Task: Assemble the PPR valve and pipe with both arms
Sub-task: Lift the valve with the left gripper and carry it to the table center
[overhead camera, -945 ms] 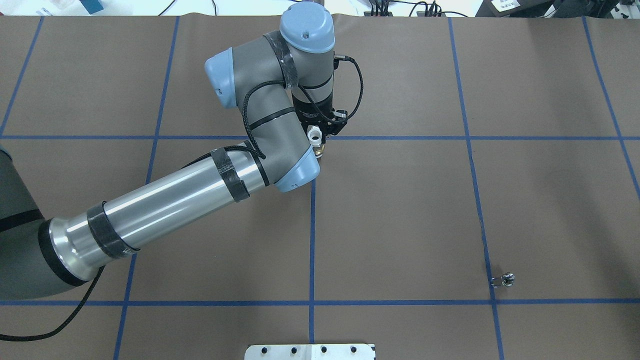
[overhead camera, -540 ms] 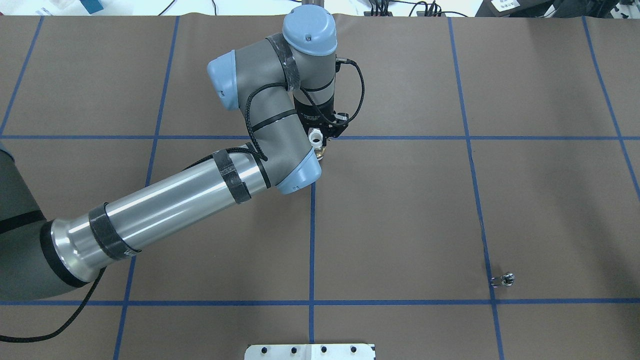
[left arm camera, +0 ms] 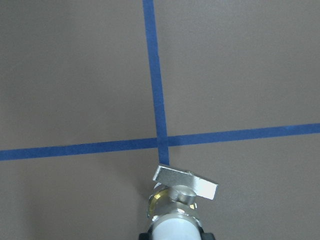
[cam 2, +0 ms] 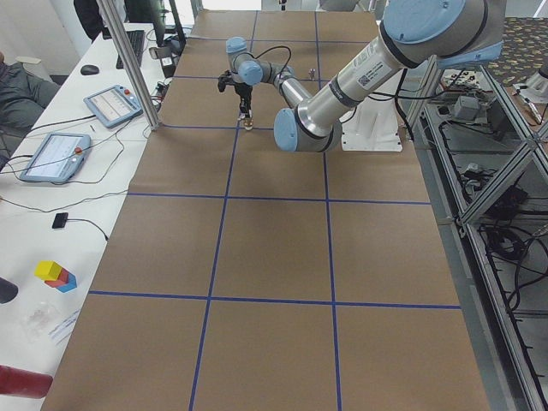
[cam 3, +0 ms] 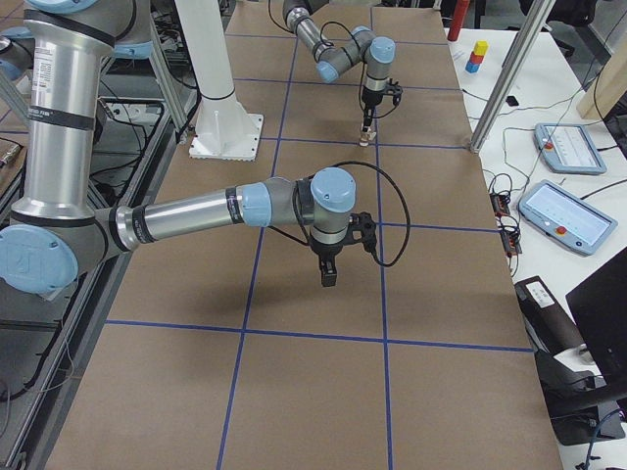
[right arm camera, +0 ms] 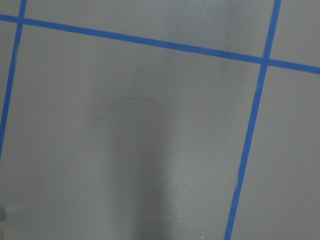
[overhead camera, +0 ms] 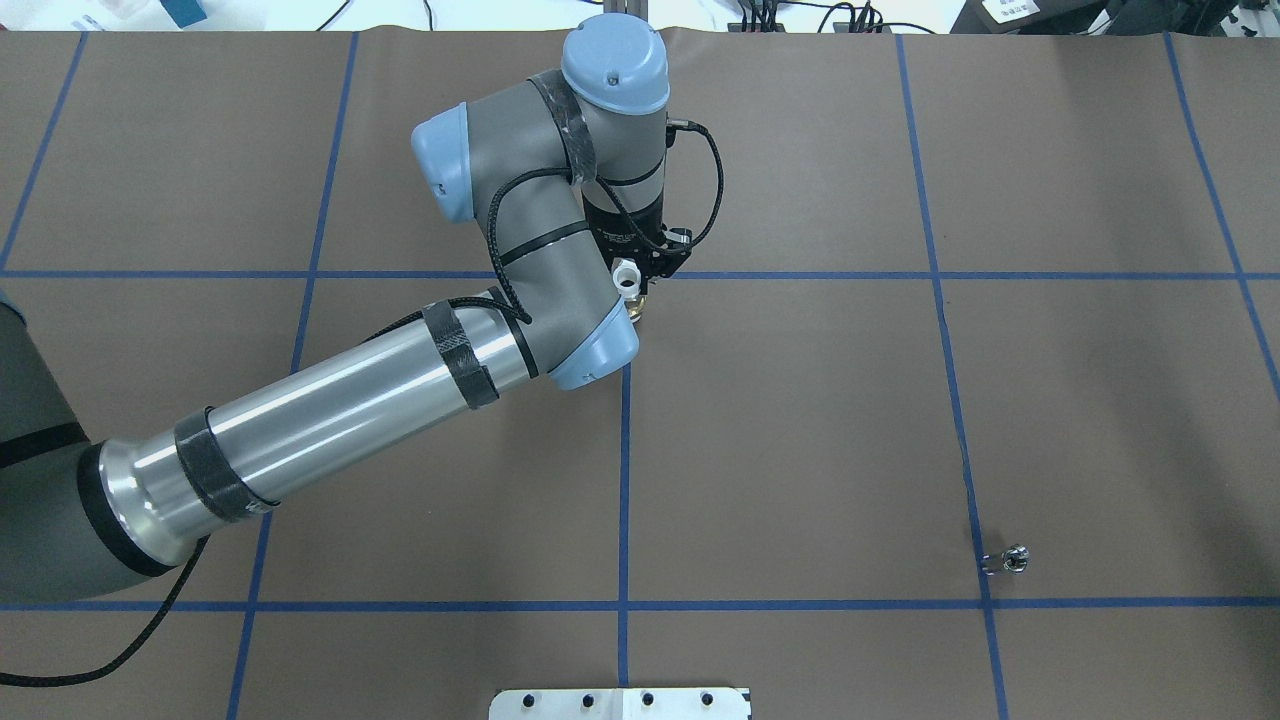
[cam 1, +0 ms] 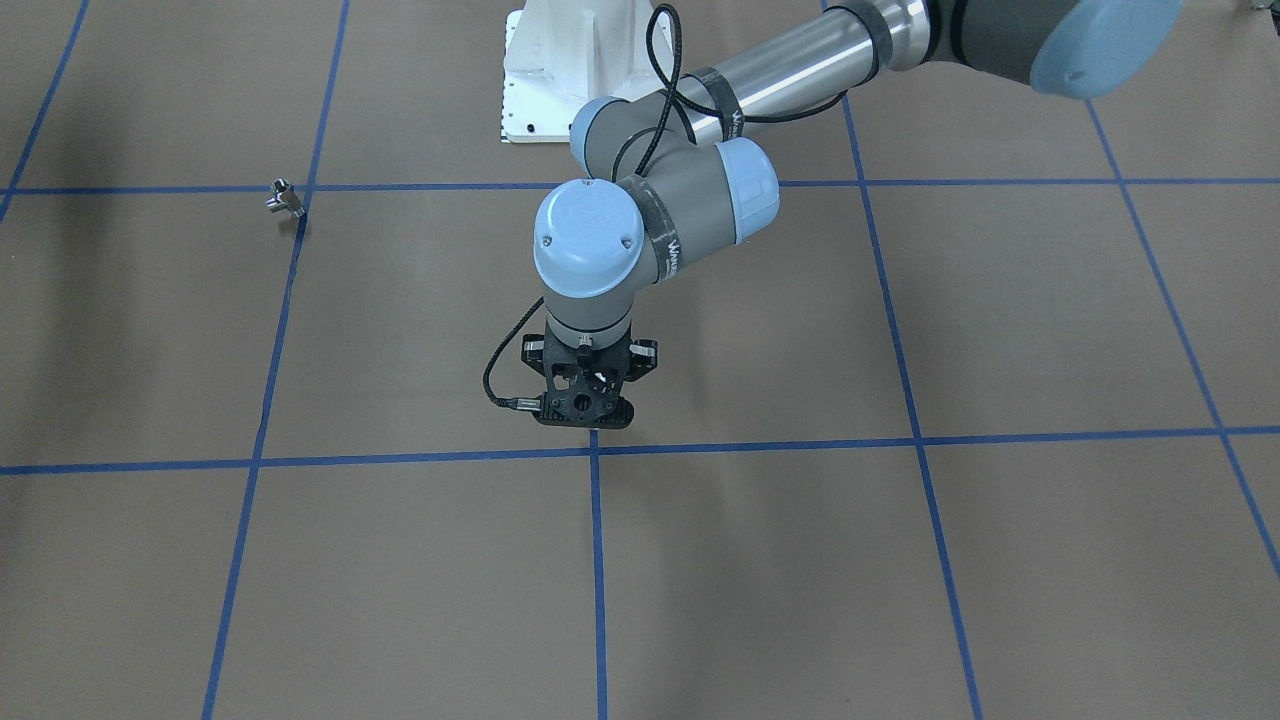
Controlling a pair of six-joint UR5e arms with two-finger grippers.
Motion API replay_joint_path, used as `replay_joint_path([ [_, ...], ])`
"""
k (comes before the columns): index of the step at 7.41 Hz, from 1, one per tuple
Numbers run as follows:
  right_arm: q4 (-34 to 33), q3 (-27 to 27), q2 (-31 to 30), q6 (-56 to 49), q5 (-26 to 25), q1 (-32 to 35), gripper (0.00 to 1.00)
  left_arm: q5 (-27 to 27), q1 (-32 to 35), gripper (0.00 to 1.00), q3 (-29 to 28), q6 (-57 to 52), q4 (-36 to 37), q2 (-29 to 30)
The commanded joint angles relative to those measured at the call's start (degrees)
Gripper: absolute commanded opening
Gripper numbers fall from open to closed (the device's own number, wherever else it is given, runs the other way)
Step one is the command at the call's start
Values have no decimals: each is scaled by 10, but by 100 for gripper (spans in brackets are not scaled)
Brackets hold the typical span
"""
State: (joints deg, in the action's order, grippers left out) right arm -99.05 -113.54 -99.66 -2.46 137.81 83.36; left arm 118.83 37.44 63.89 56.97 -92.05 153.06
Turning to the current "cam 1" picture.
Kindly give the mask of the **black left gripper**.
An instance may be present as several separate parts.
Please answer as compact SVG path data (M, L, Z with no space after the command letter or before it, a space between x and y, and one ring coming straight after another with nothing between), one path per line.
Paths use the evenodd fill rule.
M547 389L535 398L522 398L521 409L549 427L623 429L635 416L634 405L622 396L658 368L658 345L623 334L604 348L571 347L554 334L525 334L521 361L540 373Z

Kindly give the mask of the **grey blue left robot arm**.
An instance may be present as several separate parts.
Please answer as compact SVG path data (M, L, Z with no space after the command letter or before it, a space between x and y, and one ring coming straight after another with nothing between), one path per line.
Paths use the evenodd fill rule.
M1129 81L1158 50L1179 1L831 1L710 67L684 64L677 9L643 13L657 88L588 100L568 127L582 178L552 190L532 227L545 329L521 325L522 363L545 382L531 398L489 395L549 427L622 429L622 395L659 363L632 334L636 293L741 245L780 210L780 181L749 132L840 105L891 70L951 61L1089 100Z

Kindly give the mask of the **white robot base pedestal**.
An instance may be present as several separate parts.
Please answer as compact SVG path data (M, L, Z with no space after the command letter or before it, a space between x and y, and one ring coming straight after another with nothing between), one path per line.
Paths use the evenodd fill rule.
M566 142L591 100L632 101L658 90L646 51L653 9L650 1L526 1L509 13L502 138Z

